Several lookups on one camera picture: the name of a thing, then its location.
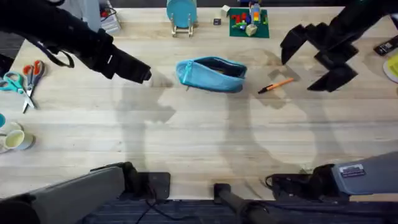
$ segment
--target light wood tabletop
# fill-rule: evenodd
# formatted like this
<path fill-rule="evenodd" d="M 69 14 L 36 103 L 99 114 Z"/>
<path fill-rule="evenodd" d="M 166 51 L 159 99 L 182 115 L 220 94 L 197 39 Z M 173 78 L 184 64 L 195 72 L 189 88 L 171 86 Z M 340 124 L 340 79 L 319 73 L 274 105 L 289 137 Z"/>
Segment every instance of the light wood tabletop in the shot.
<path fill-rule="evenodd" d="M 388 17 L 355 42 L 360 51 L 349 64 L 359 75 L 338 91 L 307 91 L 326 72 L 310 44 L 281 65 L 279 44 L 291 28 L 329 23 L 340 10 L 268 8 L 271 38 L 250 39 L 229 37 L 225 18 L 214 26 L 217 8 L 198 8 L 192 38 L 171 36 L 165 9 L 118 9 L 123 30 L 114 43 L 152 67 L 144 85 L 108 80 L 77 59 L 74 69 L 58 67 L 24 42 L 12 70 L 37 59 L 49 70 L 33 97 L 39 110 L 22 114 L 21 96 L 0 93 L 0 113 L 36 136 L 32 148 L 0 154 L 0 197 L 131 161 L 138 170 L 170 172 L 170 198 L 211 199 L 213 184 L 225 182 L 241 197 L 272 200 L 262 185 L 267 175 L 396 151 L 398 86 L 382 71 L 386 58 L 373 52 L 396 35 Z M 213 93 L 179 83 L 177 62 L 210 55 L 248 66 L 243 91 Z M 296 82 L 257 94 L 288 77 Z"/>

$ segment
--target pencil case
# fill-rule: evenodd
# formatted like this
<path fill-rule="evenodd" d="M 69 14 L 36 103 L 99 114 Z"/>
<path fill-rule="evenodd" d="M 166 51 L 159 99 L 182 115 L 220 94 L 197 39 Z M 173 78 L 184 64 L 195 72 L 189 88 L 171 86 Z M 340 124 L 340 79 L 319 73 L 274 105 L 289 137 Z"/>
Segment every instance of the pencil case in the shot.
<path fill-rule="evenodd" d="M 183 85 L 225 92 L 240 91 L 246 71 L 243 64 L 219 57 L 183 60 L 176 68 Z"/>

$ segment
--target pen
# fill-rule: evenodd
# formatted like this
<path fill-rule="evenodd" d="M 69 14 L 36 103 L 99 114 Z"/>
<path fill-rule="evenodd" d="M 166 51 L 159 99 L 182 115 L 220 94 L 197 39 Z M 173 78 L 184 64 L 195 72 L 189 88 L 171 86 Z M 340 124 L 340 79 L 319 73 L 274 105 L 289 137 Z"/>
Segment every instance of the pen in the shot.
<path fill-rule="evenodd" d="M 275 88 L 277 88 L 277 87 L 279 87 L 281 85 L 285 85 L 286 83 L 290 83 L 292 81 L 294 81 L 294 78 L 289 78 L 289 79 L 287 79 L 285 81 L 282 81 L 280 83 L 276 83 L 276 84 L 272 84 L 272 85 L 266 86 L 262 90 L 259 91 L 259 94 L 268 92 L 269 90 L 273 90 L 273 89 L 275 89 Z"/>

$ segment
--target white mug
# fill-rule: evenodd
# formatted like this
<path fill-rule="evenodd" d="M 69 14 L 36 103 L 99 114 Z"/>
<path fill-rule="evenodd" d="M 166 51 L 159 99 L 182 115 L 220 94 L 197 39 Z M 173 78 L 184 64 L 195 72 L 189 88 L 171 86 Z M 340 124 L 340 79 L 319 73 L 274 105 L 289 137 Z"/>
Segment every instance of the white mug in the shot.
<path fill-rule="evenodd" d="M 24 150 L 33 144 L 34 137 L 22 130 L 14 130 L 4 139 L 6 149 Z"/>
<path fill-rule="evenodd" d="M 22 126 L 17 122 L 6 122 L 0 127 L 0 136 L 7 136 L 8 133 L 15 130 L 22 130 Z"/>

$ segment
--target teal-handled scissors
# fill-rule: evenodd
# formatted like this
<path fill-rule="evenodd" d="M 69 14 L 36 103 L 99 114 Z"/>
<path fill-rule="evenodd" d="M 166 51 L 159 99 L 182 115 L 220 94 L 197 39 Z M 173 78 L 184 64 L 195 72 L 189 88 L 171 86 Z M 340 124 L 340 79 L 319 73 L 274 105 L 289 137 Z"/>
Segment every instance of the teal-handled scissors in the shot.
<path fill-rule="evenodd" d="M 21 74 L 15 72 L 7 72 L 3 80 L 0 81 L 0 90 L 2 91 L 14 91 L 21 94 L 25 98 L 25 102 L 33 108 L 36 108 L 30 97 L 27 95 L 24 87 L 24 78 Z"/>
<path fill-rule="evenodd" d="M 33 90 L 39 83 L 39 80 L 43 77 L 45 71 L 44 62 L 41 60 L 36 60 L 34 65 L 26 65 L 24 67 L 24 75 L 27 77 L 27 95 L 32 99 Z M 27 101 L 24 103 L 22 113 L 25 113 L 27 109 Z"/>

